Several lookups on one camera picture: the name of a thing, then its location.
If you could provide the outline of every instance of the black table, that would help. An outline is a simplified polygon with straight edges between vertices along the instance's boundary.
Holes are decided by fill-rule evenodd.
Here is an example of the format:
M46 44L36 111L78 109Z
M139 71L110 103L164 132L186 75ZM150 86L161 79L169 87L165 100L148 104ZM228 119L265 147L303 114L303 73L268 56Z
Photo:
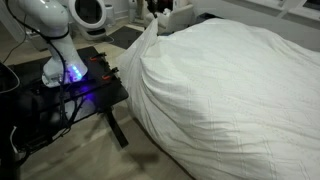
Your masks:
M66 85L65 107L67 117L72 116L75 107L80 106L75 120L77 123L93 114L104 113L121 147L128 141L112 114L112 106L128 98L128 93L120 79L110 70L104 57L90 60L98 52L93 47L80 49L80 57L88 67L82 82ZM59 87L47 88L41 82L42 68L49 60L43 58L32 62L11 66L21 81L21 87L0 98L0 179L17 178L15 154L10 142L10 134L17 126L13 141L18 146L35 145L31 153L53 142L63 126L59 122ZM109 79L102 76L110 73Z

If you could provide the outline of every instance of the bed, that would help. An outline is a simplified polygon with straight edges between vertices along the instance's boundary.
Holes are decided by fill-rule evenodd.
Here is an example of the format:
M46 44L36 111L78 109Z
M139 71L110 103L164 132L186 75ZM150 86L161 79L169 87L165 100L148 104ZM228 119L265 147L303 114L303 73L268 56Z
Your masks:
M119 58L128 106L196 179L319 179L320 53L212 19L154 20Z

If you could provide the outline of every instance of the floor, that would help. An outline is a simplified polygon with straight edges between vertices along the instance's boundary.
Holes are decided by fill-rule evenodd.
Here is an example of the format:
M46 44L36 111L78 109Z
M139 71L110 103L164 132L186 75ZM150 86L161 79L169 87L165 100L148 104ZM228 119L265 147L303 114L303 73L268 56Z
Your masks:
M122 19L107 33L111 34L124 25L143 30L142 27L128 25L128 19ZM2 24L0 34L0 59L3 60L17 42ZM106 52L111 67L117 65L116 57L125 51L108 43L88 42L77 32L74 36L76 48L94 46L99 52ZM48 51L39 52L30 43L24 43L14 51L7 64L23 63L49 55ZM95 115L74 125L68 135L30 157L21 168L21 179L192 179L153 144L138 121L129 115L125 102L115 106L114 114L128 138L128 147L121 149L104 117Z

